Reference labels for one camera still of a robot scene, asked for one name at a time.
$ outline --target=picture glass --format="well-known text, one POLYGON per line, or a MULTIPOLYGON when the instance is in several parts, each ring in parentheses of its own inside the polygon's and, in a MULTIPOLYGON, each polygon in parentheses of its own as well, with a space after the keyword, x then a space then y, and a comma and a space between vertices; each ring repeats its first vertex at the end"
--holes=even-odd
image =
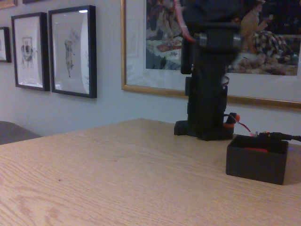
POLYGON ((87 10, 52 15, 55 89, 89 94, 87 10))
MULTIPOLYGON (((254 1, 226 69, 229 96, 301 102, 300 15, 300 0, 254 1)), ((173 0, 127 0, 126 85, 184 91, 182 39, 173 0)))
POLYGON ((15 19, 18 84, 43 87, 39 16, 15 19))
POLYGON ((6 60, 4 30, 0 30, 0 60, 6 60))

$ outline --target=black plastic box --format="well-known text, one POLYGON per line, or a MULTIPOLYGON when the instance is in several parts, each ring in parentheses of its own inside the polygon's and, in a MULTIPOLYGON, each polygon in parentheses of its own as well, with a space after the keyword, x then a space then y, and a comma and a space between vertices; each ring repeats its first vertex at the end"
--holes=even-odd
POLYGON ((282 185, 287 149, 287 141, 237 135, 227 148, 226 174, 282 185))

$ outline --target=wooden table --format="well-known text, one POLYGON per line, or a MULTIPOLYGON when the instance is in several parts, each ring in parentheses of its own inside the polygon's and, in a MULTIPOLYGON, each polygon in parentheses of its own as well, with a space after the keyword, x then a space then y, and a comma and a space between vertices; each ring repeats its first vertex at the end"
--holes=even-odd
POLYGON ((229 141, 134 120, 0 146, 0 225, 301 225, 301 148, 285 185, 225 174, 229 141))

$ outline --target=framed drawing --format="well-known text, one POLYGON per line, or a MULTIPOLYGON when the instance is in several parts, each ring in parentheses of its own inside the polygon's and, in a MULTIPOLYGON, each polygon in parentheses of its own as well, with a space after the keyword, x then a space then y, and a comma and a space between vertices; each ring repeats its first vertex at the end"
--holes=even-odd
MULTIPOLYGON (((227 69, 229 103, 301 109, 300 14, 299 0, 250 5, 227 69)), ((182 39, 173 0, 121 0, 122 89, 185 97, 182 39)))
POLYGON ((16 87, 50 91, 47 14, 12 16, 16 87))
POLYGON ((0 27, 0 62, 11 63, 8 27, 0 27))
POLYGON ((49 11, 52 92, 97 98, 95 6, 49 11))
POLYGON ((0 0, 0 9, 18 5, 18 0, 0 0))

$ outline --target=sketch drawing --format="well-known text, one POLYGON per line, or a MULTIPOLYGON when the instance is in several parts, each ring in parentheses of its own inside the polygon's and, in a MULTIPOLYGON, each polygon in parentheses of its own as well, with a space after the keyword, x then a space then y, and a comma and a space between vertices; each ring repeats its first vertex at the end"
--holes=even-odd
POLYGON ((89 77, 88 76, 84 76, 84 78, 86 79, 86 85, 89 85, 89 77))
POLYGON ((31 68, 34 68, 33 58, 36 57, 37 51, 32 47, 32 37, 23 37, 23 46, 21 47, 22 52, 22 68, 25 69, 25 63, 27 68, 29 64, 31 68))
POLYGON ((69 78, 71 78, 70 75, 70 70, 73 68, 73 63, 72 63, 72 55, 71 53, 75 56, 75 54, 72 51, 72 41, 65 40, 65 47, 66 47, 66 65, 69 73, 69 78))
POLYGON ((0 60, 4 60, 4 57, 2 56, 2 47, 1 47, 1 39, 0 39, 0 60))
POLYGON ((89 54, 85 51, 85 57, 87 58, 87 67, 89 68, 89 54))
POLYGON ((72 42, 73 48, 76 49, 78 42, 80 41, 80 35, 73 27, 71 28, 68 40, 72 42))

